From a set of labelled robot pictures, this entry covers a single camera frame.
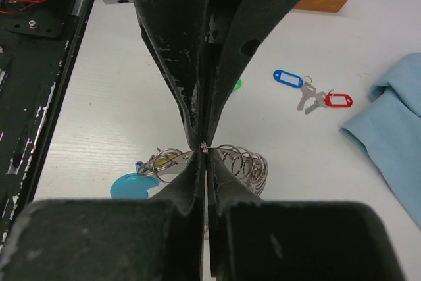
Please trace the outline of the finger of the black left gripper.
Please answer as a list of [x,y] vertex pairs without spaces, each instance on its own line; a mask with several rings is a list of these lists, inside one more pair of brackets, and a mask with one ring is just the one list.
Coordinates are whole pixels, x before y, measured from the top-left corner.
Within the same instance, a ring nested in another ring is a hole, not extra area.
[[132,1],[145,44],[178,104],[187,143],[197,149],[203,140],[209,0]]
[[249,61],[301,0],[212,0],[207,43],[203,143],[211,145],[222,109]]

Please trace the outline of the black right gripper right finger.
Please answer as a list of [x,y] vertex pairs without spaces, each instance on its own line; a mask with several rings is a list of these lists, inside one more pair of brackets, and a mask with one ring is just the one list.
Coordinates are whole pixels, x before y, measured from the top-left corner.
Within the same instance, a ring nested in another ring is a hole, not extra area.
[[369,206],[263,201],[207,154],[210,271],[217,280],[403,280]]

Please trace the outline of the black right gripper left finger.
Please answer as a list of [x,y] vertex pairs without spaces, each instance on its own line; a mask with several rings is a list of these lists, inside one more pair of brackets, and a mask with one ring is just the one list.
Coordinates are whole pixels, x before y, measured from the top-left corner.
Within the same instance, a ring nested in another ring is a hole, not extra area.
[[150,199],[27,205],[1,253],[2,280],[201,280],[205,156]]

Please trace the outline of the green tag key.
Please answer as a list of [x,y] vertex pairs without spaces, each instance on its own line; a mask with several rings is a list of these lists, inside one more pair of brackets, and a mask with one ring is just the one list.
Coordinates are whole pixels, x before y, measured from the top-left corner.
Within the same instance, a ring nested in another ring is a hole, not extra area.
[[241,85],[242,85],[242,81],[241,81],[241,79],[239,79],[237,82],[236,82],[236,84],[235,84],[235,86],[234,86],[234,88],[233,88],[233,92],[235,92],[235,91],[237,91],[240,87],[241,87]]

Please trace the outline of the blue tag key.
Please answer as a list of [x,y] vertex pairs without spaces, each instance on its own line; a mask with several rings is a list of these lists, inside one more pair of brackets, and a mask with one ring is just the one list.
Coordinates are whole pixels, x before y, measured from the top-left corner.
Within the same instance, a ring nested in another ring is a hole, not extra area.
[[297,105],[297,110],[302,111],[305,103],[316,96],[316,88],[312,85],[312,81],[306,82],[303,77],[288,72],[286,70],[275,70],[272,73],[273,79],[284,86],[288,86],[301,92],[301,98]]

